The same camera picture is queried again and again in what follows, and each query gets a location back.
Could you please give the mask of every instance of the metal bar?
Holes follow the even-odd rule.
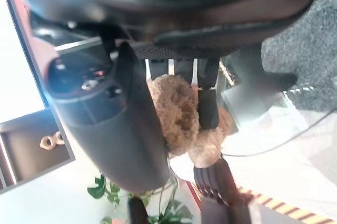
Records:
[[[5,181],[4,174],[2,173],[1,167],[0,167],[0,181],[1,181],[3,189],[5,189],[7,187],[7,184]]]
[[[14,170],[12,168],[11,161],[9,160],[9,157],[8,157],[8,154],[7,154],[7,151],[6,151],[6,147],[5,147],[5,144],[4,144],[4,141],[3,141],[1,135],[0,135],[0,147],[1,147],[2,152],[4,153],[6,163],[7,163],[8,169],[9,169],[9,173],[11,174],[12,181],[16,185],[17,181],[16,181],[16,177],[15,177],[15,174],[14,174]]]
[[[102,44],[102,40],[99,36],[95,36],[86,40],[73,42],[69,44],[63,44],[55,47],[55,50],[60,54],[68,54],[71,52],[76,52],[81,49],[87,49]]]

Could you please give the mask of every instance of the gray carpet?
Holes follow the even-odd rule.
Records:
[[[316,0],[294,26],[266,40],[262,54],[266,71],[297,74],[288,92],[297,109],[337,107],[337,0]]]

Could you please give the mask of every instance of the plush toy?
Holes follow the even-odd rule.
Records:
[[[201,130],[197,112],[197,88],[182,77],[163,75],[148,82],[153,103],[161,122],[170,157],[189,153],[198,168],[214,164],[221,155],[228,124],[220,116],[219,127]]]

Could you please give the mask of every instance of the metal screw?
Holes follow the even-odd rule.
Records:
[[[76,28],[77,27],[77,23],[73,22],[73,21],[68,22],[68,27],[71,28],[71,29]]]
[[[112,61],[115,61],[118,58],[118,52],[111,52],[110,53],[110,59]]]
[[[86,81],[82,84],[82,89],[86,90],[86,91],[90,91],[91,89],[93,89],[97,85],[98,85],[98,81],[96,81],[94,79],[91,79],[91,80],[88,80],[88,81]]]

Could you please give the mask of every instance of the white wall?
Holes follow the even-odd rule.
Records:
[[[43,110],[6,0],[0,0],[0,53],[0,123]]]
[[[50,59],[57,54],[51,45],[30,35],[22,0],[15,0],[15,4],[35,59],[43,72]],[[0,195],[1,224],[93,224],[113,212],[112,205],[105,198],[95,200],[86,192],[86,188],[93,185],[94,176],[98,176],[98,170],[68,129],[64,129],[76,160]],[[200,223],[199,210],[186,186],[182,186],[177,193],[177,199],[194,213],[194,223]]]

